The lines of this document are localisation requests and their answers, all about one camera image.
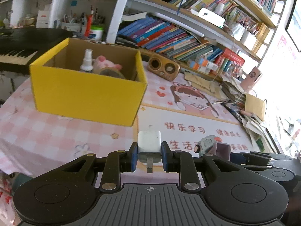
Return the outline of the white green lidded tub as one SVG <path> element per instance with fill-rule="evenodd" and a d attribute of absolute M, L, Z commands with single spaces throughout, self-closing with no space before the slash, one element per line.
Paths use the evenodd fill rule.
<path fill-rule="evenodd" d="M 92 25 L 89 30 L 88 38 L 93 41 L 101 41 L 104 28 L 101 25 Z"/>

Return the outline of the pink plush paw toy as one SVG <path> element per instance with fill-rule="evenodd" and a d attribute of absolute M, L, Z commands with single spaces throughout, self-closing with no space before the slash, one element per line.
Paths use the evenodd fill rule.
<path fill-rule="evenodd" d="M 93 60 L 93 73 L 99 74 L 100 70 L 103 68 L 114 68 L 116 70 L 121 71 L 122 66 L 120 64 L 114 64 L 110 60 L 106 59 L 105 56 L 98 56 Z"/>

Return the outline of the black electronic keyboard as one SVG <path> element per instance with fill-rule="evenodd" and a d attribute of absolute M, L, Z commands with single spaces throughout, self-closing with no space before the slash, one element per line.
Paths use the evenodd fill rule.
<path fill-rule="evenodd" d="M 29 65 L 73 33 L 63 29 L 1 29 L 1 71 L 29 74 Z"/>

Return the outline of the white bookshelf unit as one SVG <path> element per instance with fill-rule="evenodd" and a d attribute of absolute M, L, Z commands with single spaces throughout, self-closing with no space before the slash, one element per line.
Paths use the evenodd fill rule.
<path fill-rule="evenodd" d="M 229 48 L 261 64 L 286 0 L 1 0 L 1 28 L 63 29 L 88 39 L 101 25 L 101 41 L 131 40 L 187 68 L 201 48 Z"/>

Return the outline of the blue pen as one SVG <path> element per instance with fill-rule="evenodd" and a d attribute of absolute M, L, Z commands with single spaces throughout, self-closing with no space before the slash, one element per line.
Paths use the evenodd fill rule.
<path fill-rule="evenodd" d="M 233 115 L 241 124 L 243 124 L 242 122 L 242 117 L 240 116 L 240 114 L 238 114 L 236 111 L 234 111 L 233 109 L 231 109 L 230 107 L 228 107 L 225 103 L 221 104 L 226 110 L 228 110 L 231 115 Z"/>

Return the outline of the brown retro radio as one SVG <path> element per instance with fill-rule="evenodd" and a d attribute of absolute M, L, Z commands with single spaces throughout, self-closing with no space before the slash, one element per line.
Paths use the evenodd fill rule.
<path fill-rule="evenodd" d="M 152 54 L 147 69 L 155 75 L 172 82 L 179 74 L 180 65 L 159 54 Z"/>

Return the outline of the pink cup lamp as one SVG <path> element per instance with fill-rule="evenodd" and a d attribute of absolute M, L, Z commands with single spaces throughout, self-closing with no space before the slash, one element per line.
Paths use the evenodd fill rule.
<path fill-rule="evenodd" d="M 261 71 L 254 67 L 251 72 L 246 76 L 246 78 L 241 82 L 240 86 L 242 89 L 249 93 L 250 90 L 254 87 L 256 82 L 258 82 L 259 78 L 261 77 Z"/>

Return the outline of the brown paper envelopes pile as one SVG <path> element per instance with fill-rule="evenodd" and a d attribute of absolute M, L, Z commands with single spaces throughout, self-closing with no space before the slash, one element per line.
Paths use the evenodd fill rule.
<path fill-rule="evenodd" d="M 223 93 L 217 82 L 205 80 L 189 72 L 185 72 L 184 78 L 191 84 L 192 87 L 210 96 L 213 96 L 221 101 L 229 100 L 229 98 Z"/>

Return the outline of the white spray bottle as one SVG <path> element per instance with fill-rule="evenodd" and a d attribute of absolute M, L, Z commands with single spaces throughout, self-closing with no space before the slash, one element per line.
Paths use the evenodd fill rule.
<path fill-rule="evenodd" d="M 93 58 L 91 49 L 86 49 L 84 53 L 84 58 L 82 60 L 82 65 L 80 66 L 80 71 L 90 73 L 93 70 Z"/>

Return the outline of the pink cartoon desk mat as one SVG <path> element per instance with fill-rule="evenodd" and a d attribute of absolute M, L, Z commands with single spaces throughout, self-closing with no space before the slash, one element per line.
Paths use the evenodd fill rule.
<path fill-rule="evenodd" d="M 221 105 L 199 112 L 174 100 L 171 82 L 147 72 L 148 86 L 130 127 L 39 112 L 31 81 L 25 80 L 1 107 L 1 171 L 39 176 L 82 155 L 105 157 L 127 150 L 138 133 L 158 130 L 172 150 L 193 152 L 208 135 L 218 136 L 232 152 L 256 151 L 244 127 Z"/>

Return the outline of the yellow cardboard box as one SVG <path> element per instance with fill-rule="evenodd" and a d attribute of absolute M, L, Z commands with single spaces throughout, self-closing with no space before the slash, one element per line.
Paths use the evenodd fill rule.
<path fill-rule="evenodd" d="M 86 50 L 122 66 L 123 78 L 80 70 Z M 38 111 L 130 127 L 147 88 L 139 50 L 67 38 L 30 65 Z"/>

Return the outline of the white power adapter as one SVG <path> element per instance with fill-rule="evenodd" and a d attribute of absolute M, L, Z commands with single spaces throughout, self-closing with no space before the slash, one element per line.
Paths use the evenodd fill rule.
<path fill-rule="evenodd" d="M 140 131 L 138 133 L 138 160 L 146 165 L 147 173 L 153 173 L 154 163 L 160 163 L 161 159 L 161 132 Z"/>

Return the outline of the orange white carton lower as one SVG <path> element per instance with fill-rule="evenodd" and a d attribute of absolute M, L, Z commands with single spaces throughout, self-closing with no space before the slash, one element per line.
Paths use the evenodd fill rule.
<path fill-rule="evenodd" d="M 205 66 L 202 66 L 202 65 L 196 63 L 196 62 L 193 61 L 193 60 L 188 60 L 187 65 L 188 65 L 190 68 L 192 68 L 192 69 L 194 69 L 194 70 L 197 70 L 197 71 L 199 71 L 199 72 L 201 72 L 201 73 L 205 73 L 205 74 L 207 74 L 207 75 L 208 75 L 208 74 L 210 73 L 210 71 L 211 71 L 209 68 L 207 68 L 207 67 L 205 67 Z"/>

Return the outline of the yellow packing tape roll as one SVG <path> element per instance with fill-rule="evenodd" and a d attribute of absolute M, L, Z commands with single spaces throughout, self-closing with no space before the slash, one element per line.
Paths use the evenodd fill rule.
<path fill-rule="evenodd" d="M 102 76 L 110 76 L 114 78 L 125 79 L 124 75 L 119 70 L 111 67 L 102 68 L 99 74 Z"/>

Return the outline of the stack of papers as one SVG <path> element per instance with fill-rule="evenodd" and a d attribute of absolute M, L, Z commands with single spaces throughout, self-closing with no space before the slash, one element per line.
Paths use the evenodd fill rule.
<path fill-rule="evenodd" d="M 265 120 L 266 103 L 245 92 L 234 80 L 223 80 L 220 84 L 223 93 L 229 98 L 222 101 L 242 117 L 241 124 L 248 134 L 254 151 L 283 153 L 272 128 Z"/>

